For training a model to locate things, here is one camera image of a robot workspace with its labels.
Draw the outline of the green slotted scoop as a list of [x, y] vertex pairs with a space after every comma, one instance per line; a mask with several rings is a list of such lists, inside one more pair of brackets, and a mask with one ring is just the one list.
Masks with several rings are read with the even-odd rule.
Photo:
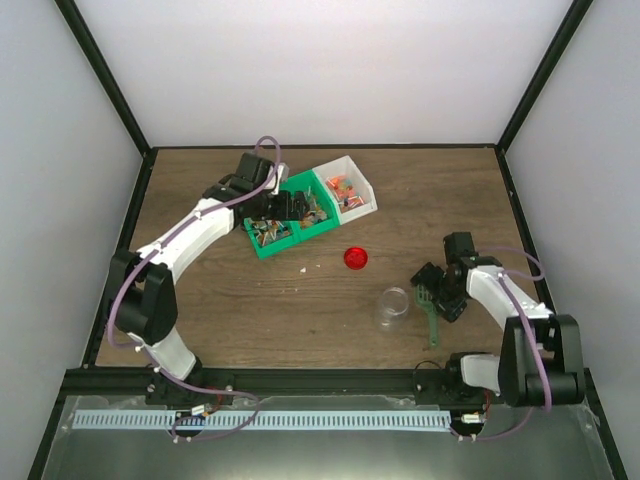
[[436, 306], [431, 295], [423, 285], [414, 286], [413, 291], [416, 305], [426, 314], [427, 317], [429, 326], [428, 345], [431, 349], [435, 349], [439, 346], [439, 326]]

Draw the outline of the clear plastic jar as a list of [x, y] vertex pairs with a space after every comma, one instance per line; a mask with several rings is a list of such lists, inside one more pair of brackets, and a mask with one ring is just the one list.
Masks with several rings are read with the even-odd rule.
[[378, 298], [374, 311], [376, 325], [385, 332], [399, 328], [409, 311], [409, 296], [400, 287], [387, 288]]

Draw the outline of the white candy bin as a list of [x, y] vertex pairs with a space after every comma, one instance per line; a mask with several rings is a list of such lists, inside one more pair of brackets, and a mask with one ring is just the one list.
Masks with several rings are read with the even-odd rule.
[[378, 210], [372, 185], [349, 155], [316, 166], [312, 172], [336, 209], [340, 225]]

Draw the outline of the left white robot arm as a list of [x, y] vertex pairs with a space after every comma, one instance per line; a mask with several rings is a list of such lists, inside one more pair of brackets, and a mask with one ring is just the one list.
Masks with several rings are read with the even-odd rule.
[[119, 348], [114, 333], [124, 333], [128, 346], [145, 352], [170, 380], [169, 391], [181, 403], [194, 403], [208, 390], [200, 359], [177, 330], [175, 286], [201, 254], [245, 220], [302, 219], [309, 206], [302, 192], [283, 189], [288, 174], [280, 159], [245, 153], [236, 171], [206, 189], [166, 233], [136, 251], [119, 249], [111, 259], [103, 301], [106, 338]]

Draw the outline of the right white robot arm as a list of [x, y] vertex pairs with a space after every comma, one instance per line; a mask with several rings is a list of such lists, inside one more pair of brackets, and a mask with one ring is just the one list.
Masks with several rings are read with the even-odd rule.
[[512, 407], [581, 403], [586, 394], [582, 342], [576, 319], [558, 314], [532, 298], [515, 282], [520, 272], [496, 258], [498, 248], [477, 248], [471, 233], [453, 232], [443, 239], [444, 266], [424, 264], [412, 287], [425, 294], [434, 314], [457, 321], [475, 301], [502, 331], [497, 355], [460, 352], [451, 355], [444, 378], [447, 396], [458, 403], [480, 389], [499, 395]]

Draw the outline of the red jar lid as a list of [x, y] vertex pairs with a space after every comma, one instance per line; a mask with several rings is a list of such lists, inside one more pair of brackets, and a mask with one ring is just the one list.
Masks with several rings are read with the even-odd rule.
[[361, 270], [368, 264], [369, 255], [363, 247], [352, 246], [345, 250], [343, 261], [349, 269]]

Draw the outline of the light blue slotted strip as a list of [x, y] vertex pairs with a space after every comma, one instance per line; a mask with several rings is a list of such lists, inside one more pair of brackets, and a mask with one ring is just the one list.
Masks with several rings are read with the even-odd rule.
[[219, 411], [179, 420], [175, 411], [78, 410], [75, 430], [196, 430], [222, 432], [242, 425], [253, 431], [417, 431], [448, 432], [451, 416], [438, 411]]

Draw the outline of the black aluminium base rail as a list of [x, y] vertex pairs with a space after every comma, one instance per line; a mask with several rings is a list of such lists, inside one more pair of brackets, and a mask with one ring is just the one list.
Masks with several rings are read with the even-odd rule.
[[[204, 370], [204, 385], [249, 392], [261, 399], [273, 396], [408, 397], [418, 405], [443, 408], [478, 406], [485, 394], [455, 393], [445, 375], [434, 368], [409, 369], [215, 369]], [[215, 400], [175, 385], [150, 368], [91, 367], [66, 372], [62, 396], [142, 396], [149, 405], [185, 409]]]

